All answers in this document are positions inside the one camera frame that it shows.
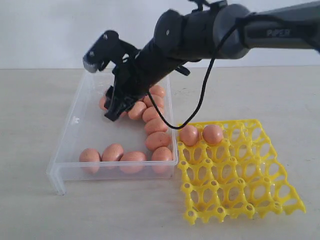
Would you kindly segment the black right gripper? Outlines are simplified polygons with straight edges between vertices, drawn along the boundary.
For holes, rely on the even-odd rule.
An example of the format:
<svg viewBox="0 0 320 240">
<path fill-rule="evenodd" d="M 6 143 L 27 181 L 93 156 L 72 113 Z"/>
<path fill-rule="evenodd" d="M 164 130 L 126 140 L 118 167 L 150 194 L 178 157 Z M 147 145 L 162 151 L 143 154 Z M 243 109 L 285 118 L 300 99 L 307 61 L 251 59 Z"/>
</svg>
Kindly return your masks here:
<svg viewBox="0 0 320 240">
<path fill-rule="evenodd" d="M 105 92 L 104 116 L 112 122 L 120 118 L 122 112 L 130 111 L 134 104 L 146 96 L 150 89 L 150 57 L 113 57 L 113 86 Z"/>
</svg>

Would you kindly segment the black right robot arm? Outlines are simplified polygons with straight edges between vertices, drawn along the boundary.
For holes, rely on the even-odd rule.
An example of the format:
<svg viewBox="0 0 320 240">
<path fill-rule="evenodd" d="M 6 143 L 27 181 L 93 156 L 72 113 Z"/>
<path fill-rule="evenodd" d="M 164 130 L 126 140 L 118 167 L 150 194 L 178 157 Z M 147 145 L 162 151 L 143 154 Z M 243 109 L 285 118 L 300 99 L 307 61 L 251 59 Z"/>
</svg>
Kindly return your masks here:
<svg viewBox="0 0 320 240">
<path fill-rule="evenodd" d="M 96 42 L 90 61 L 98 71 L 108 63 L 115 67 L 114 83 L 106 96 L 105 116 L 116 121 L 146 96 L 150 88 L 173 71 L 188 75 L 185 63 L 203 59 L 237 60 L 254 48 L 320 49 L 318 1 L 251 12 L 225 0 L 197 1 L 187 15 L 169 9 L 158 19 L 151 40 L 142 48 L 121 40 L 114 30 Z"/>
</svg>

